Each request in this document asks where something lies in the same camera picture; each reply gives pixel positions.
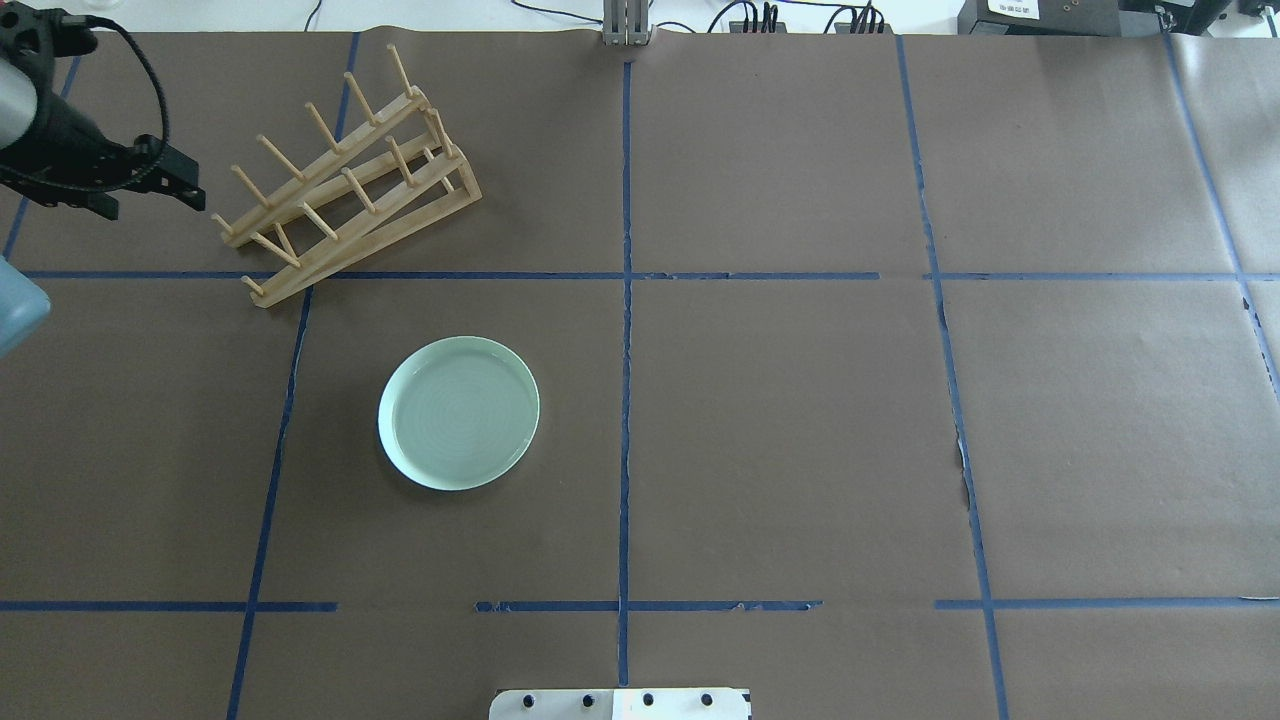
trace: black device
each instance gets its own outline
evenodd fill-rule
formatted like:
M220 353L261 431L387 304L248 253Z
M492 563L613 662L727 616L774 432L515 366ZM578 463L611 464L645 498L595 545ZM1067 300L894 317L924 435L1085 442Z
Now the black device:
M965 0L960 35L1120 36L1116 0Z
M120 33L138 56L156 90L163 137L113 142L54 92L56 59L96 50L96 27ZM119 217L119 201L109 195L116 190L170 195L195 210L205 209L200 165L169 145L160 82L132 36L114 20L0 4L0 86L5 95L0 123L8 123L0 127L0 138L9 138L0 142L0 183L41 205L86 208L109 220Z
M965 0L960 35L1203 35L1231 0Z

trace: white label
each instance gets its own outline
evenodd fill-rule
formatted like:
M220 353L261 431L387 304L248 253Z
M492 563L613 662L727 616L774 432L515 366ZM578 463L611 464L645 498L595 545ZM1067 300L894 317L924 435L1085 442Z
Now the white label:
M1039 0L987 0L987 9L1010 18L1039 19Z

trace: power strip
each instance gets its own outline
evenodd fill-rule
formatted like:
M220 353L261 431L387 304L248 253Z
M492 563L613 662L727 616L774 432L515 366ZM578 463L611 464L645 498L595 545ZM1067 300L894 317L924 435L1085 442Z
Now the power strip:
M854 23L836 23L836 35L854 35ZM858 35L881 35L878 32L860 32ZM893 26L884 23L884 33L893 35Z
M751 693L732 688L506 691L489 720L751 720Z
M742 27L746 23L744 23L742 20L730 20L728 22L728 31L730 32L742 33L742 35L767 35L764 32L744 32ZM778 20L778 29L774 29L772 32L786 32L786 31L787 31L787 23L785 23L782 20Z

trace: wooden peg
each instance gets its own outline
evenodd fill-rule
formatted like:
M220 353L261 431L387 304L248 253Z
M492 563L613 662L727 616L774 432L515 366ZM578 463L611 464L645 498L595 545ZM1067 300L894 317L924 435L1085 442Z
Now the wooden peg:
M223 233L225 233L227 236L236 234L236 231L232 229L230 223L224 220L223 217L219 215L218 213L214 213L214 222L218 223L218 227L223 228Z
M298 208L302 209L303 215L311 218L311 222L315 223L317 228L320 228L320 232L323 232L325 237L328 237L329 240L338 240L338 233L333 232L333 228L329 227L329 223L324 222L324 218L316 214L316 211L312 210L310 205L307 205L306 202L300 202Z
M307 102L305 106L307 111L311 113L311 119L316 122L316 127L320 128L320 135L323 135L325 142L329 143L329 149L333 150L334 152L338 152L339 151L338 138L334 137L332 132L329 132L329 126L326 126L324 118L320 117L320 110L316 110L314 102Z
M369 100L365 100L365 94L360 91L360 85L356 82L356 76L351 73L343 73L342 77L347 81L347 87L351 88L351 94L356 96L360 102L360 108L365 111L365 117L369 118L369 124L376 126L381 120L374 114L374 109L369 106Z
M401 152L399 143L396 142L394 137L388 135L387 145L392 146L392 155L396 158L396 164L399 165L401 174L404 176L404 183L410 187L417 187L417 178L415 178L413 173L410 172L408 163L404 161L404 154Z
M268 140L265 135L257 136L257 142L262 147L266 147L268 152L275 155L275 159L279 160L282 165L284 165L285 170L289 170L291 176L296 177L300 181L307 179L307 176L302 174L302 170L300 170L297 165L291 163L289 159L284 156L284 152L280 152L280 149L276 147L275 143L273 143L270 140Z
M253 184L253 181L248 179L248 176L244 174L244 170L242 170L239 165L232 165L232 173L236 177L238 177L242 183L244 183L244 187L247 187L248 191L253 193L253 197L257 199L259 204L262 205L262 208L266 208L268 210L271 209L271 201L268 200L265 195L262 195L262 191L259 190L256 184Z
M365 188L360 187L360 181L357 181L356 176L352 174L351 168L343 168L342 177L347 178L347 182L351 184L351 191L355 192L356 197L360 199L360 202L365 206L365 210L369 210L371 215L376 215L378 208L374 205L374 201L369 199L369 195L365 192Z
M253 278L251 278L248 275L241 275L241 282L244 283L244 284L247 284L248 288L253 291L253 295L257 295L257 296L266 295L266 291L262 290L262 286L260 286L256 282L253 282Z
M387 49L390 50L390 53L392 53L392 61L396 63L396 72L398 72L399 76L401 76L401 85L404 86L404 95L407 97L412 97L413 96L413 86L410 85L410 82L408 82L408 74L404 72L404 63L401 63L401 60L399 60L399 51L396 50L396 45L394 44L387 45Z
M274 223L274 224L275 224L275 237L280 238L280 247L283 247L285 252L297 259L298 254L297 251L293 250L293 245L289 242L289 236L284 234L284 225L282 225L280 223Z
M270 240L266 240L266 237L262 233L256 232L250 234L250 237L253 238L253 242L274 252L280 260L284 260L285 263L293 265L294 268L302 266L302 263L298 263L297 258L285 252L279 245L271 242Z
M449 140L449 133L444 132L444 123L440 120L440 111L435 108L426 109L426 124L431 127L431 132L435 133L435 140L440 141L440 147L444 147L444 154L449 160L458 159L458 146L453 145Z

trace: metal bracket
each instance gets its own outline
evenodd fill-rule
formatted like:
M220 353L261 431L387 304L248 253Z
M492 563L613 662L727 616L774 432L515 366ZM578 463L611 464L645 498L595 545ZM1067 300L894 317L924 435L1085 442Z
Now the metal bracket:
M507 691L489 720L750 720L751 693L732 688Z
M605 45L649 45L649 0L604 0Z

